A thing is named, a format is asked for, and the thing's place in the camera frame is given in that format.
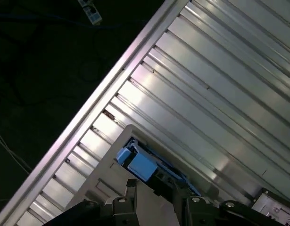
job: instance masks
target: metal plate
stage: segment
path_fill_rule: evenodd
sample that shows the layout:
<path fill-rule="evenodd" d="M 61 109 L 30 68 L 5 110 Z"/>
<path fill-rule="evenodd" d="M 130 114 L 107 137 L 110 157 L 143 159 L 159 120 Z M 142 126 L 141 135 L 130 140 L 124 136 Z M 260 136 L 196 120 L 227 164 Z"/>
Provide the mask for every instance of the metal plate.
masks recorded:
<path fill-rule="evenodd" d="M 106 140 L 102 139 L 100 136 L 95 134 L 93 131 L 89 130 L 81 140 L 81 144 L 91 151 L 93 156 L 99 159 L 103 158 L 105 153 L 110 148 L 110 144 Z"/>
<path fill-rule="evenodd" d="M 77 172 L 74 168 L 64 162 L 56 172 L 56 179 L 70 188 L 71 191 L 77 192 L 86 178 Z"/>
<path fill-rule="evenodd" d="M 87 163 L 86 158 L 83 158 L 79 155 L 79 151 L 82 152 L 82 155 L 85 154 L 86 156 L 88 156 L 88 160 L 93 159 L 95 161 L 95 159 L 88 155 L 85 151 L 83 151 L 79 147 L 76 147 L 74 152 L 68 156 L 68 159 L 70 160 L 69 164 L 75 167 L 83 175 L 88 176 L 91 174 L 94 167 Z"/>
<path fill-rule="evenodd" d="M 74 196 L 70 191 L 54 179 L 51 179 L 48 182 L 48 184 L 44 187 L 43 192 L 62 208 L 65 208 Z"/>
<path fill-rule="evenodd" d="M 17 222 L 18 226 L 41 226 L 43 223 L 35 218 L 29 212 L 25 212 L 24 215 Z"/>

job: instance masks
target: gray panel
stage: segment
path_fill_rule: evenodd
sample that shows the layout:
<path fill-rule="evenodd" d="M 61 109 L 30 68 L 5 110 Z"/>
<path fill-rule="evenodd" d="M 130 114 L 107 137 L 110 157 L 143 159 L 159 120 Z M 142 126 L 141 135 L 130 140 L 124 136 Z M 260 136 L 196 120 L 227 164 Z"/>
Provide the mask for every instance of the gray panel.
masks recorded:
<path fill-rule="evenodd" d="M 104 139 L 99 137 L 93 131 L 89 130 L 81 140 L 81 143 L 85 145 L 94 156 L 99 157 L 100 159 L 106 154 L 108 149 L 110 148 L 110 144 L 108 144 Z"/>
<path fill-rule="evenodd" d="M 20 220 L 17 222 L 18 226 L 41 226 L 43 225 L 37 218 L 29 212 L 25 212 Z"/>
<path fill-rule="evenodd" d="M 56 172 L 56 179 L 61 181 L 71 191 L 77 192 L 86 178 L 77 172 L 74 168 L 64 162 Z"/>
<path fill-rule="evenodd" d="M 48 184 L 44 187 L 43 192 L 62 208 L 65 208 L 74 196 L 70 191 L 54 179 L 51 179 L 48 182 Z"/>

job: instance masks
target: black mechanical part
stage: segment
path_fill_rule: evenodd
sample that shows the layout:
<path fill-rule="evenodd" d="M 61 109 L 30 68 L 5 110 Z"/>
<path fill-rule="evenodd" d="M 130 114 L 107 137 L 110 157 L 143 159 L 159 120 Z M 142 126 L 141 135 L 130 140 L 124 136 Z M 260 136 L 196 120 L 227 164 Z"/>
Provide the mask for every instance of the black mechanical part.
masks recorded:
<path fill-rule="evenodd" d="M 172 204 L 180 226 L 281 226 L 277 221 L 237 202 L 225 201 L 219 208 L 207 198 L 195 196 L 183 182 L 174 182 Z M 45 226 L 139 226 L 136 215 L 137 180 L 129 179 L 125 195 L 101 206 L 83 201 Z"/>

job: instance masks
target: cable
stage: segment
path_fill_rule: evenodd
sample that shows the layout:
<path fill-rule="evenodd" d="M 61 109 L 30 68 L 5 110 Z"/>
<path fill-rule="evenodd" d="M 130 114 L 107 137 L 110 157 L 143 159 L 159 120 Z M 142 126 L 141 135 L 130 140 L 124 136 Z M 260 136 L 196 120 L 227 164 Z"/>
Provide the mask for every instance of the cable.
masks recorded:
<path fill-rule="evenodd" d="M 9 199 L 0 199 L 0 202 L 9 201 Z"/>
<path fill-rule="evenodd" d="M 32 168 L 20 156 L 18 156 L 16 153 L 14 153 L 9 149 L 9 147 L 7 146 L 1 135 L 0 135 L 0 144 L 7 150 L 7 152 L 11 155 L 14 161 L 29 175 L 30 173 L 24 168 L 24 166 L 21 165 L 19 161 L 21 161 L 25 165 L 25 167 L 27 167 L 29 170 L 32 170 Z"/>
<path fill-rule="evenodd" d="M 15 22 L 20 22 L 20 20 L 23 21 L 36 21 L 38 22 L 39 20 L 43 20 L 46 21 L 47 18 L 53 18 L 56 20 L 47 20 L 47 22 L 67 22 L 70 24 L 75 24 L 77 26 L 81 26 L 81 27 L 85 27 L 85 28 L 90 28 L 90 29 L 94 29 L 94 30 L 109 30 L 109 29 L 115 29 L 118 27 L 123 26 L 124 24 L 116 24 L 116 25 L 109 25 L 109 26 L 101 26 L 101 25 L 87 25 L 87 24 L 83 24 L 77 21 L 72 21 L 72 20 L 68 20 L 66 18 L 63 18 L 61 16 L 57 16 L 57 15 L 49 15 L 49 14 L 45 14 L 42 16 L 36 16 L 36 15 L 13 15 L 13 14 L 4 14 L 4 13 L 0 13 L 0 18 L 7 18 L 7 19 L 14 19 Z M 132 21 L 134 23 L 144 23 L 145 21 L 143 20 L 136 20 L 136 21 Z"/>
<path fill-rule="evenodd" d="M 5 143 L 5 141 L 3 140 L 3 138 L 0 135 L 0 144 L 7 150 L 9 151 L 10 154 L 14 155 L 15 157 L 17 157 L 29 170 L 32 170 L 32 168 L 20 157 L 18 156 L 16 153 L 14 153 L 12 150 L 10 150 L 10 148 L 7 146 L 7 144 Z"/>

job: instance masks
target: metal groove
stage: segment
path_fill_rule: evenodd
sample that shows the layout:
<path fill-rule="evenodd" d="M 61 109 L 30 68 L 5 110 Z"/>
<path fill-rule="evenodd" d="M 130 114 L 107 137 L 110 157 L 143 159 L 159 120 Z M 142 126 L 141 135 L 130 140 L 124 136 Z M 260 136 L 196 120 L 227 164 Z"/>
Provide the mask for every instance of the metal groove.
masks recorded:
<path fill-rule="evenodd" d="M 184 16 L 180 16 L 179 18 L 181 18 L 182 20 L 186 21 L 189 25 L 191 25 L 194 30 L 198 31 L 199 33 L 201 33 L 202 35 L 204 35 L 207 40 L 212 41 L 215 45 L 219 46 L 223 51 L 225 51 L 228 55 L 230 55 L 235 61 L 239 62 L 241 65 L 243 65 L 244 68 L 246 68 L 248 70 L 248 72 L 250 74 L 252 74 L 253 76 L 255 76 L 259 81 L 261 81 L 263 84 L 267 85 L 270 89 L 272 89 L 273 91 L 275 91 L 276 93 L 278 93 L 284 100 L 288 101 L 290 103 L 290 97 L 285 94 L 284 92 L 282 92 L 280 89 L 278 89 L 276 86 L 274 86 L 273 84 L 271 84 L 268 80 L 266 80 L 264 77 L 262 77 L 256 70 L 254 70 L 251 66 L 249 66 L 248 64 L 246 64 L 244 61 L 242 61 L 241 59 L 239 59 L 235 54 L 233 54 L 232 52 L 230 52 L 225 46 L 223 46 L 222 44 L 220 44 L 218 41 L 216 41 L 214 38 L 212 38 L 209 34 L 207 34 L 205 31 L 203 31 L 202 29 L 200 29 L 198 26 L 196 26 L 195 24 L 193 24 L 191 21 L 189 21 L 186 17 Z"/>
<path fill-rule="evenodd" d="M 29 208 L 27 210 L 32 216 L 34 216 L 37 220 L 39 220 L 41 223 L 45 224 L 47 220 L 43 219 L 38 213 L 36 213 L 33 209 Z"/>
<path fill-rule="evenodd" d="M 257 62 L 259 66 L 263 67 L 269 74 L 271 74 L 276 79 L 280 80 L 285 86 L 290 88 L 290 78 L 283 74 L 277 67 L 271 64 L 265 57 L 264 53 L 258 50 L 255 47 L 250 47 L 246 45 L 244 41 L 238 38 L 238 35 L 234 35 L 230 32 L 230 28 L 228 28 L 225 24 L 223 24 L 217 17 L 213 17 L 210 13 L 203 8 L 200 4 L 194 2 L 195 5 L 188 3 L 184 10 L 181 11 L 181 15 L 188 18 L 188 21 L 191 23 L 197 23 L 200 21 L 201 25 L 205 24 L 212 32 L 220 35 L 226 41 L 229 41 L 234 44 L 235 48 L 242 50 L 242 48 L 246 48 L 247 51 L 244 51 L 248 58 L 252 59 L 254 62 Z"/>
<path fill-rule="evenodd" d="M 158 72 L 154 72 L 154 75 L 156 77 L 158 77 L 160 80 L 162 80 L 165 84 L 167 84 L 168 86 L 172 87 L 174 90 L 176 90 L 178 93 L 180 93 L 183 97 L 185 97 L 190 103 L 192 103 L 195 107 L 197 107 L 199 110 L 201 110 L 205 115 L 209 116 L 213 121 L 215 121 L 216 123 L 218 123 L 219 125 L 221 125 L 223 127 L 223 129 L 229 131 L 233 136 L 235 136 L 237 139 L 239 139 L 241 142 L 243 142 L 246 146 L 248 146 L 250 148 L 250 150 L 252 150 L 253 152 L 259 154 L 261 157 L 266 158 L 268 161 L 270 161 L 271 163 L 273 163 L 274 165 L 277 166 L 278 170 L 282 171 L 283 173 L 286 173 L 288 176 L 290 176 L 290 173 L 288 171 L 286 171 L 285 169 L 283 169 L 282 167 L 280 167 L 280 165 L 278 165 L 274 160 L 270 159 L 266 154 L 260 152 L 255 146 L 253 146 L 250 142 L 248 142 L 247 140 L 245 140 L 242 136 L 240 136 L 238 133 L 236 133 L 233 129 L 231 129 L 230 127 L 228 127 L 221 119 L 217 118 L 217 116 L 213 115 L 211 112 L 209 112 L 205 107 L 203 107 L 201 104 L 199 104 L 195 98 L 188 96 L 187 94 L 184 93 L 183 90 L 179 89 L 177 86 L 175 86 L 174 84 L 172 84 L 169 80 L 167 80 L 167 78 L 163 77 L 161 74 L 159 74 Z M 192 122 L 188 121 L 186 122 L 186 125 L 190 125 L 192 124 Z"/>
<path fill-rule="evenodd" d="M 230 75 L 228 75 L 226 72 L 224 72 L 218 66 L 216 66 L 213 62 L 211 62 L 209 59 L 207 59 L 205 56 L 203 56 L 201 53 L 199 53 L 197 50 L 195 50 L 192 46 L 190 46 L 188 43 L 186 43 L 180 37 L 176 36 L 173 32 L 168 31 L 167 34 L 169 36 L 177 39 L 181 44 L 183 44 L 187 48 L 189 48 L 190 51 L 192 51 L 194 54 L 196 54 L 202 60 L 204 60 L 207 65 L 213 67 L 218 73 L 220 73 L 224 78 L 226 78 L 233 86 L 236 86 L 243 93 L 245 93 L 250 98 L 252 98 L 257 104 L 259 104 L 261 106 L 261 108 L 266 109 L 270 114 L 272 114 L 274 117 L 276 117 L 278 120 L 280 120 L 282 123 L 284 123 L 287 127 L 290 128 L 290 122 L 289 121 L 287 121 L 285 118 L 283 118 L 281 115 L 279 115 L 275 110 L 273 110 L 268 105 L 266 105 L 263 101 L 261 101 L 259 98 L 257 98 L 253 93 L 249 92 L 246 88 L 241 86 L 237 81 L 235 81 Z"/>
<path fill-rule="evenodd" d="M 235 39 L 235 41 L 230 40 L 227 37 L 230 34 L 228 31 L 222 30 L 222 33 L 221 33 L 219 31 L 219 29 L 215 30 L 214 26 L 211 26 L 210 24 L 206 23 L 201 17 L 195 17 L 194 13 L 191 13 L 191 12 L 193 12 L 194 9 L 192 9 L 192 10 L 190 8 L 188 8 L 188 9 L 189 9 L 188 11 L 183 10 L 181 12 L 181 16 L 179 18 L 186 21 L 189 25 L 191 25 L 192 27 L 197 29 L 198 32 L 200 32 L 202 35 L 207 35 L 208 38 L 213 43 L 218 45 L 227 54 L 229 54 L 234 59 L 236 59 L 238 62 L 240 62 L 242 65 L 244 65 L 248 69 L 249 73 L 252 72 L 253 75 L 257 79 L 259 79 L 265 85 L 269 86 L 271 89 L 276 90 L 277 93 L 279 92 L 279 94 L 283 98 L 287 99 L 290 102 L 290 85 L 285 81 L 286 80 L 285 78 L 278 77 L 276 74 L 272 73 L 269 68 L 266 68 L 266 66 L 264 66 L 261 62 L 258 62 L 257 58 L 261 57 L 261 56 L 258 55 L 258 56 L 253 57 L 253 52 L 248 53 L 246 51 L 243 51 L 241 48 L 239 48 L 237 46 L 237 44 L 240 46 L 240 45 L 244 45 L 244 43 L 241 43 L 239 40 L 236 40 L 236 37 L 234 37 L 232 35 L 231 35 L 230 39 Z M 245 63 L 243 61 L 244 58 L 247 58 L 247 61 L 248 61 L 247 63 Z"/>
<path fill-rule="evenodd" d="M 168 70 L 170 73 L 172 73 L 173 75 L 176 76 L 176 78 L 178 78 L 180 81 L 182 81 L 183 83 L 185 83 L 188 87 L 190 87 L 190 89 L 193 89 L 193 87 L 190 85 L 194 85 L 194 82 L 191 82 L 189 80 L 189 82 L 187 81 L 183 81 L 181 80 L 180 76 L 182 75 L 182 72 L 183 73 L 186 73 L 186 75 L 188 75 L 190 77 L 191 80 L 195 80 L 196 82 L 198 82 L 198 84 L 200 84 L 204 89 L 207 89 L 207 85 L 202 82 L 199 78 L 197 77 L 194 77 L 193 74 L 187 70 L 185 70 L 185 68 L 179 64 L 175 59 L 171 58 L 167 53 L 165 53 L 164 51 L 162 51 L 161 49 L 159 48 L 155 48 L 154 49 L 157 53 L 160 53 L 163 57 L 164 57 L 164 60 L 161 61 L 157 58 L 156 53 L 153 55 L 151 52 L 149 53 L 149 56 L 155 61 L 157 62 L 157 64 L 159 65 L 159 67 L 161 68 L 165 68 L 166 70 Z M 178 67 L 180 71 L 174 71 L 173 68 L 169 68 L 169 65 L 172 65 L 174 67 Z M 194 90 L 194 92 L 198 92 L 199 90 L 202 90 L 200 89 L 199 86 L 196 87 L 197 90 Z M 219 107 L 219 104 L 217 104 L 215 102 L 215 100 L 213 101 L 213 96 L 211 95 L 208 95 L 207 92 L 200 92 L 199 95 L 202 95 L 203 98 L 205 98 L 209 103 L 211 103 L 213 106 L 215 106 L 216 109 L 218 109 L 220 112 L 222 112 L 224 115 L 226 115 L 228 118 L 230 118 L 231 120 L 233 120 L 235 123 L 237 123 L 237 125 L 241 126 L 244 130 L 246 130 L 249 134 L 251 134 L 252 136 L 254 136 L 257 140 L 259 140 L 260 142 L 262 142 L 262 144 L 264 144 L 265 146 L 267 146 L 269 149 L 273 150 L 271 147 L 270 147 L 270 139 L 263 139 L 264 135 L 260 135 L 258 136 L 257 135 L 257 132 L 255 132 L 256 130 L 261 130 L 261 132 L 263 133 L 267 133 L 263 128 L 261 128 L 261 126 L 257 125 L 251 118 L 249 118 L 248 116 L 246 116 L 243 112 L 241 112 L 239 109 L 237 109 L 235 106 L 233 106 L 231 103 L 229 103 L 224 97 L 222 97 L 220 94 L 218 94 L 215 90 L 213 90 L 212 88 L 209 89 L 209 92 L 211 94 L 213 94 L 214 97 L 216 97 L 217 99 L 221 99 L 224 103 L 226 103 L 230 108 L 232 108 L 234 111 L 232 113 L 236 114 L 236 112 L 239 114 L 239 115 L 236 115 L 236 116 L 233 116 L 232 114 L 228 114 L 227 111 L 224 111 L 223 108 L 220 108 Z M 239 121 L 235 120 L 235 118 L 237 117 L 238 119 L 240 119 L 240 116 L 247 119 L 248 123 L 245 125 L 244 123 L 240 123 Z M 279 142 L 279 144 L 281 146 L 278 146 L 276 145 L 274 142 L 272 143 L 272 146 L 275 148 L 278 149 L 278 151 L 280 150 L 280 152 L 275 152 L 277 155 L 279 155 L 281 158 L 285 159 L 285 160 L 290 160 L 290 157 L 288 158 L 284 158 L 281 156 L 281 152 L 282 151 L 286 151 L 286 152 L 290 152 L 290 149 L 288 147 L 286 147 L 283 143 L 281 143 L 277 138 L 275 138 L 273 135 L 267 133 L 268 136 L 271 136 L 272 139 L 276 139 L 277 142 Z"/>
<path fill-rule="evenodd" d="M 278 18 L 279 20 L 281 20 L 286 26 L 288 26 L 290 28 L 290 22 L 288 22 L 286 19 L 284 19 L 276 11 L 274 11 L 272 8 L 270 8 L 268 5 L 266 5 L 261 0 L 254 0 L 254 1 L 257 2 L 260 6 L 262 6 L 263 8 L 265 8 L 269 13 L 271 13 L 272 15 L 274 15 L 276 18 Z"/>
<path fill-rule="evenodd" d="M 237 8 L 235 5 L 233 5 L 231 2 L 229 2 L 229 0 L 221 0 L 221 1 L 224 2 L 227 6 L 231 7 L 236 12 L 238 12 L 240 15 L 242 15 L 245 19 L 247 19 L 248 21 L 250 21 L 256 27 L 258 27 L 269 38 L 271 38 L 274 41 L 276 41 L 282 48 L 284 48 L 285 50 L 287 50 L 290 53 L 290 47 L 287 44 L 285 44 L 279 38 L 277 38 L 275 35 L 271 34 L 269 31 L 267 31 L 263 26 L 261 26 L 260 24 L 258 24 L 255 20 L 253 20 L 252 18 L 250 18 L 248 15 L 246 15 L 244 12 L 242 12 L 239 8 Z"/>
<path fill-rule="evenodd" d="M 141 85 L 138 82 L 134 82 L 133 84 L 136 85 L 138 87 L 138 89 L 140 89 L 142 92 L 145 92 L 148 96 L 150 96 L 152 99 L 154 99 L 154 101 L 158 102 L 158 104 L 161 105 L 161 106 L 163 106 L 168 112 L 170 112 L 171 114 L 175 115 L 176 118 L 178 118 L 181 122 L 183 122 L 187 127 L 189 127 L 190 129 L 192 129 L 195 133 L 199 134 L 203 139 L 205 139 L 207 142 L 209 142 L 210 144 L 212 144 L 217 150 L 219 150 L 220 152 L 222 152 L 223 154 L 225 154 L 233 162 L 239 163 L 239 164 L 241 164 L 241 166 L 243 166 L 245 168 L 247 167 L 243 162 L 241 162 L 240 160 L 236 159 L 235 156 L 232 155 L 226 148 L 222 147 L 220 144 L 218 144 L 217 142 L 215 142 L 213 138 L 209 137 L 207 134 L 205 134 L 203 131 L 201 131 L 199 128 L 197 128 L 191 121 L 189 121 L 186 118 L 184 118 L 177 111 L 175 111 L 174 109 L 172 109 L 171 107 L 169 107 L 166 103 L 164 103 L 162 100 L 160 100 L 159 98 L 157 98 L 154 94 L 152 94 L 151 92 L 149 92 L 148 90 L 146 90 L 144 87 L 141 87 Z M 250 150 L 253 150 L 253 149 L 256 150 L 255 147 L 253 147 L 251 144 L 249 144 L 248 142 L 246 142 L 245 140 L 243 140 L 240 136 L 238 136 L 237 138 L 239 138 L 240 140 L 242 140 L 244 142 L 244 145 L 248 146 L 250 148 Z M 279 167 L 275 162 L 273 162 L 269 158 L 267 158 L 267 159 L 270 162 L 272 162 L 274 165 L 276 165 L 278 170 L 280 170 L 281 172 L 283 172 L 283 173 L 287 174 L 288 176 L 290 176 L 290 173 L 286 172 L 284 169 L 282 169 L 281 167 Z"/>
<path fill-rule="evenodd" d="M 184 55 L 185 57 L 188 56 L 189 61 L 182 61 L 181 57 L 178 57 L 176 54 L 174 54 L 174 48 L 173 49 L 166 48 L 168 44 L 171 44 L 171 46 L 175 46 L 175 48 L 178 48 L 180 51 L 184 51 Z M 221 77 L 219 75 L 219 72 L 217 72 L 210 65 L 205 64 L 204 63 L 205 61 L 203 61 L 199 56 L 193 53 L 193 51 L 190 50 L 187 46 L 183 45 L 178 40 L 171 38 L 171 36 L 169 36 L 169 34 L 167 33 L 165 33 L 160 38 L 160 40 L 157 42 L 157 46 L 162 48 L 168 54 L 171 54 L 172 57 L 175 57 L 176 61 L 179 61 L 179 63 L 184 64 L 183 66 L 186 67 L 189 71 L 191 71 L 194 76 L 197 77 L 200 76 L 200 78 L 203 78 L 208 82 L 210 82 L 212 85 L 214 85 L 214 88 L 215 89 L 217 88 L 216 90 L 217 93 L 224 99 L 226 99 L 227 102 L 232 102 L 232 104 L 235 105 L 237 108 L 239 108 L 241 112 L 243 111 L 242 112 L 243 114 L 248 115 L 250 118 L 259 123 L 262 128 L 268 130 L 268 132 L 271 132 L 273 135 L 280 138 L 281 141 L 285 141 L 286 145 L 290 146 L 289 127 L 286 127 L 285 124 L 280 123 L 280 121 L 274 115 L 270 114 L 266 109 L 262 108 L 258 103 L 254 102 L 252 98 L 250 98 L 248 95 L 242 93 L 240 89 L 237 89 L 237 87 L 233 86 L 231 83 L 227 83 L 227 80 L 224 80 L 224 77 Z M 191 65 L 190 60 L 195 60 L 194 64 Z M 222 84 L 226 82 L 225 84 L 226 89 L 223 89 L 222 86 L 219 85 L 220 82 Z M 243 102 L 251 103 L 252 107 L 255 106 L 255 111 L 258 113 L 253 114 L 252 111 L 249 111 L 249 109 L 244 108 L 244 105 L 241 105 L 240 104 L 241 102 L 236 100 L 236 97 L 238 96 L 244 99 Z M 264 120 L 265 119 L 272 120 L 274 122 L 274 125 L 275 124 L 277 125 L 277 128 L 272 128 L 271 124 L 261 120 L 260 117 L 257 119 L 257 116 L 261 113 L 263 113 Z"/>
<path fill-rule="evenodd" d="M 100 138 L 102 138 L 104 141 L 106 141 L 108 144 L 112 145 L 112 140 L 103 132 L 101 132 L 98 128 L 96 128 L 95 126 L 91 126 L 90 130 L 98 135 Z"/>
<path fill-rule="evenodd" d="M 215 9 L 219 10 L 219 12 L 221 12 L 225 17 L 231 18 L 230 15 L 228 15 L 226 11 L 223 12 L 223 10 L 219 6 L 213 4 L 213 2 L 211 2 L 211 1 L 205 1 L 205 2 L 209 2 L 209 4 L 210 4 L 209 6 L 215 7 Z M 247 40 L 244 37 L 244 34 L 242 34 L 241 32 L 238 32 L 238 31 L 240 31 L 240 29 L 245 30 L 245 28 L 242 27 L 242 25 L 240 25 L 240 23 L 236 23 L 234 21 L 230 21 L 230 23 L 235 23 L 235 27 L 232 28 L 231 27 L 232 24 L 231 25 L 227 24 L 228 23 L 227 19 L 226 19 L 226 21 L 224 21 L 223 19 L 220 19 L 220 18 L 216 17 L 216 15 L 214 15 L 210 11 L 212 9 L 205 8 L 202 5 L 202 0 L 196 0 L 196 2 L 192 2 L 192 3 L 194 3 L 202 11 L 204 11 L 207 15 L 209 15 L 209 17 L 211 17 L 214 20 L 216 20 L 222 27 L 227 29 L 230 33 L 232 33 L 234 36 L 236 36 L 238 39 L 240 39 L 242 42 L 244 42 L 246 45 L 248 45 L 250 48 L 252 48 L 254 51 L 256 51 L 259 55 L 261 55 L 265 60 L 267 60 L 269 63 L 271 63 L 273 66 L 275 66 L 279 71 L 281 71 L 283 74 L 285 74 L 286 76 L 288 76 L 290 78 L 290 71 L 287 70 L 284 66 L 282 66 L 284 64 L 284 62 L 287 62 L 287 63 L 290 64 L 290 57 L 287 58 L 286 54 L 284 56 L 282 53 L 280 53 L 279 51 L 274 49 L 274 46 L 270 46 L 269 44 L 267 44 L 267 48 L 270 49 L 271 52 L 268 53 L 268 54 L 265 53 L 264 52 L 265 50 L 264 51 L 261 50 L 261 46 L 256 46 L 251 41 Z M 271 58 L 272 53 L 275 53 L 276 55 L 278 55 L 276 57 L 276 59 Z"/>

